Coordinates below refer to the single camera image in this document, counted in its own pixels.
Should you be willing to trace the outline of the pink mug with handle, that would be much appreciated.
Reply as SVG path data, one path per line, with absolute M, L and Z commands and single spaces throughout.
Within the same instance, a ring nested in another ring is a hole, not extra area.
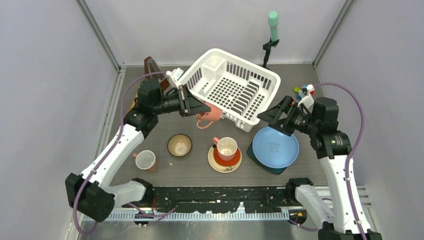
M 210 111 L 208 112 L 203 112 L 203 113 L 197 113 L 195 115 L 195 119 L 197 120 L 196 122 L 196 126 L 199 129 L 206 129 L 208 128 L 210 125 L 212 125 L 214 122 L 217 122 L 221 119 L 221 115 L 222 115 L 222 110 L 209 103 L 209 102 L 203 102 L 205 105 L 207 105 L 210 108 Z M 200 126 L 200 122 L 204 122 L 207 121 L 208 124 L 205 126 Z

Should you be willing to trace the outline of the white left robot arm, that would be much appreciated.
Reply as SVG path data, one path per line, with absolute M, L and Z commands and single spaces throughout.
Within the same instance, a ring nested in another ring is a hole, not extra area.
M 93 163 L 80 174 L 70 173 L 65 179 L 74 219 L 82 213 L 100 223 L 114 208 L 130 203 L 148 207 L 154 199 L 152 184 L 136 177 L 125 184 L 112 186 L 117 170 L 158 124 L 159 115 L 177 112 L 182 117 L 190 117 L 211 110 L 187 85 L 164 93 L 156 78 L 140 81 L 134 102 L 134 107 L 121 119 L 114 138 Z

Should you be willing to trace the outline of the white plastic dish rack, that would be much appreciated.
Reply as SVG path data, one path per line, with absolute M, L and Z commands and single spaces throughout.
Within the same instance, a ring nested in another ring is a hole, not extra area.
M 206 51 L 178 80 L 247 133 L 260 122 L 257 115 L 270 106 L 280 83 L 278 74 L 219 48 Z

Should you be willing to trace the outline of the pink cup white inside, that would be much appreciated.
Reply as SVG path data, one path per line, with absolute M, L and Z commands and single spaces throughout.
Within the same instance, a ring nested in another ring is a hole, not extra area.
M 230 161 L 235 157 L 237 150 L 238 150 L 238 144 L 233 138 L 231 138 L 231 137 L 222 137 L 222 138 L 214 137 L 212 139 L 212 141 L 216 146 L 216 149 L 218 151 L 218 156 L 223 161 Z

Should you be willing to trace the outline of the brown ceramic bowl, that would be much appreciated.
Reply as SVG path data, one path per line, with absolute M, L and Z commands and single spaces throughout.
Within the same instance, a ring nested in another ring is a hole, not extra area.
M 182 158 L 188 155 L 193 147 L 192 139 L 186 134 L 175 134 L 167 142 L 167 150 L 173 157 Z

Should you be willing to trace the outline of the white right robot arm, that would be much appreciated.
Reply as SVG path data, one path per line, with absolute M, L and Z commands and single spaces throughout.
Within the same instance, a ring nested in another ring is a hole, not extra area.
M 312 111 L 286 95 L 258 118 L 274 130 L 291 136 L 299 131 L 309 136 L 310 145 L 324 170 L 332 207 L 316 193 L 308 178 L 291 178 L 285 198 L 301 204 L 317 226 L 320 240 L 381 240 L 373 231 L 361 205 L 353 172 L 353 149 L 349 137 L 338 130 L 339 107 L 332 98 L 318 97 Z

